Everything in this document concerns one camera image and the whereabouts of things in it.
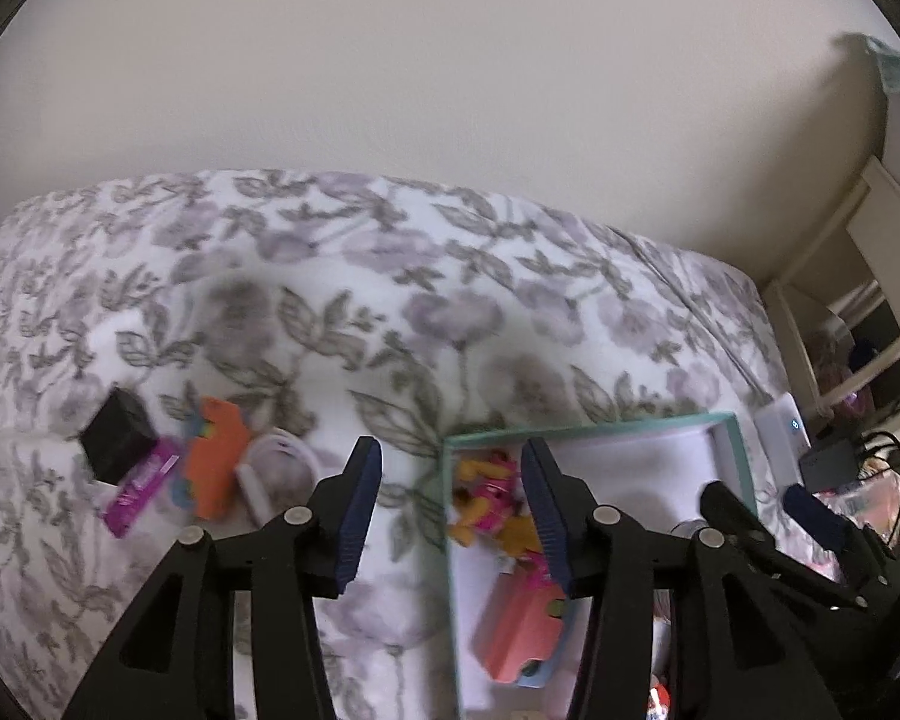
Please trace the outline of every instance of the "open box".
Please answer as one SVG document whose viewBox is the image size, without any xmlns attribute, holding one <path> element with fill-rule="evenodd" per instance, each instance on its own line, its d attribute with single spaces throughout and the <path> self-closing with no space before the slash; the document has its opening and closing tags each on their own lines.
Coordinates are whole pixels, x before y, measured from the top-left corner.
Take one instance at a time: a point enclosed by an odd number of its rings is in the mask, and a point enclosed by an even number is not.
<svg viewBox="0 0 900 720">
<path fill-rule="evenodd" d="M 707 413 L 583 428 L 449 437 L 443 444 L 442 457 L 448 524 L 457 516 L 453 490 L 458 462 L 485 458 L 496 448 L 518 459 L 523 442 L 534 436 L 546 440 L 560 470 L 583 479 L 599 504 L 622 509 L 649 530 L 669 533 L 680 522 L 699 518 L 700 491 L 715 480 L 724 482 L 756 512 L 754 483 L 736 416 Z M 477 538 L 466 548 L 447 538 L 447 556 L 461 720 L 547 717 L 533 712 L 543 712 L 545 704 L 548 709 L 552 706 L 547 691 L 553 685 L 524 688 L 496 683 L 475 653 L 487 639 L 487 631 L 481 629 L 485 629 L 487 620 L 497 619 L 500 591 L 494 590 L 503 564 L 501 551 L 489 538 Z M 490 614 L 488 604 L 494 605 Z M 565 661 L 564 669 L 580 656 L 583 642 L 578 629 L 586 622 L 584 615 L 586 609 L 578 607 L 573 635 L 562 647 L 562 654 L 554 658 Z M 661 649 L 666 647 L 664 638 L 665 632 L 655 624 L 655 667 Z"/>
</svg>

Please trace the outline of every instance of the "floral comforter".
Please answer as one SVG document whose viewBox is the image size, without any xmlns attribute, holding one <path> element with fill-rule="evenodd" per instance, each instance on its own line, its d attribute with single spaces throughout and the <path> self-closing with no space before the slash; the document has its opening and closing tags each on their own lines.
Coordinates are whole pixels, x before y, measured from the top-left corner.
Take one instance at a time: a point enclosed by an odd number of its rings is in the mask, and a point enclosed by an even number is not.
<svg viewBox="0 0 900 720">
<path fill-rule="evenodd" d="M 443 436 L 733 410 L 770 501 L 749 410 L 786 389 L 739 271 L 512 197 L 251 170 L 28 200 L 0 229 L 0 674 L 35 718 L 180 527 L 169 497 L 120 541 L 96 517 L 73 437 L 113 385 L 176 435 L 200 395 L 235 401 L 327 474 L 358 435 L 384 443 L 360 574 L 317 608 L 346 720 L 454 716 Z M 245 600 L 236 651 L 252 716 Z"/>
</svg>

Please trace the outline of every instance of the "toy figure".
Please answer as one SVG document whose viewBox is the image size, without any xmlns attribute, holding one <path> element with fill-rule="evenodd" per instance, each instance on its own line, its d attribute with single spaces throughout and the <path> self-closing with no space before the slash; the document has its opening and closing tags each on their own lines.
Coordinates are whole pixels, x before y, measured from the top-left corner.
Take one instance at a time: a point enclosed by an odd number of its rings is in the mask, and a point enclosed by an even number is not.
<svg viewBox="0 0 900 720">
<path fill-rule="evenodd" d="M 515 557 L 523 563 L 531 589 L 553 583 L 546 557 L 543 557 L 540 536 L 536 533 L 530 514 L 516 514 L 511 517 L 494 538 L 506 555 Z"/>
<path fill-rule="evenodd" d="M 463 460 L 457 466 L 459 482 L 472 483 L 478 478 L 482 480 L 474 488 L 454 495 L 460 516 L 448 533 L 464 547 L 471 546 L 476 533 L 495 536 L 514 515 L 517 467 L 506 452 L 495 449 L 488 460 Z"/>
</svg>

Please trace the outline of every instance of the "white wall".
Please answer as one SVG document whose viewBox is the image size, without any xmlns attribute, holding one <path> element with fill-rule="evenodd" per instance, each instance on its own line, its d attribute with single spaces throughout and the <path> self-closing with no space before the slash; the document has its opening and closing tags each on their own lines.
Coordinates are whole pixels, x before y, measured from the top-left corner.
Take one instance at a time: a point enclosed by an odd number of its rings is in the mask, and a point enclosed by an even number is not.
<svg viewBox="0 0 900 720">
<path fill-rule="evenodd" d="M 522 194 L 763 277 L 882 127 L 869 0 L 30 0 L 0 220 L 32 194 L 306 167 Z"/>
</svg>

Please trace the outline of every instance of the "plastic toy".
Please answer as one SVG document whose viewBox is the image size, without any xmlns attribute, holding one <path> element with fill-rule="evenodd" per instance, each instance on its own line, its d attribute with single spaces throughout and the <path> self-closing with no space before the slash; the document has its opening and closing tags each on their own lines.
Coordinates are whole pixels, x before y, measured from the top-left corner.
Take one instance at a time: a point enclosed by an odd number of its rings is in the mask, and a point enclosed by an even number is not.
<svg viewBox="0 0 900 720">
<path fill-rule="evenodd" d="M 236 488 L 234 471 L 250 443 L 239 407 L 213 397 L 200 399 L 202 432 L 190 443 L 183 478 L 190 483 L 194 514 L 217 519 L 226 514 Z"/>
<path fill-rule="evenodd" d="M 477 533 L 495 536 L 514 515 L 516 462 L 495 449 L 489 460 L 463 460 L 457 466 L 459 482 L 473 483 L 478 478 L 482 480 L 474 488 L 455 496 L 460 516 L 448 529 L 450 538 L 464 547 L 471 546 Z"/>
<path fill-rule="evenodd" d="M 183 450 L 176 440 L 164 436 L 149 457 L 130 471 L 117 497 L 103 513 L 103 523 L 114 536 L 125 536 L 182 455 Z"/>
<path fill-rule="evenodd" d="M 524 562 L 524 567 L 530 572 L 533 587 L 552 584 L 547 560 L 543 557 L 543 546 L 530 514 L 516 514 L 508 519 L 494 539 L 506 555 Z"/>
<path fill-rule="evenodd" d="M 570 644 L 574 620 L 580 612 L 579 606 L 576 601 L 567 601 L 563 605 L 560 617 L 560 636 L 557 644 L 554 645 L 554 651 L 544 661 L 528 661 L 523 664 L 520 676 L 516 678 L 516 685 L 519 688 L 544 688 L 549 683 L 554 671 L 557 671 L 557 666 L 563 660 L 563 653 Z"/>
<path fill-rule="evenodd" d="M 497 583 L 493 598 L 502 606 L 487 607 L 485 620 L 495 624 L 474 649 L 492 680 L 514 683 L 521 674 L 533 677 L 552 658 L 563 632 L 566 596 L 553 583 L 534 586 L 532 570 L 520 563 Z"/>
<path fill-rule="evenodd" d="M 670 715 L 670 693 L 655 675 L 650 675 L 650 701 L 647 720 L 667 720 Z"/>
</svg>

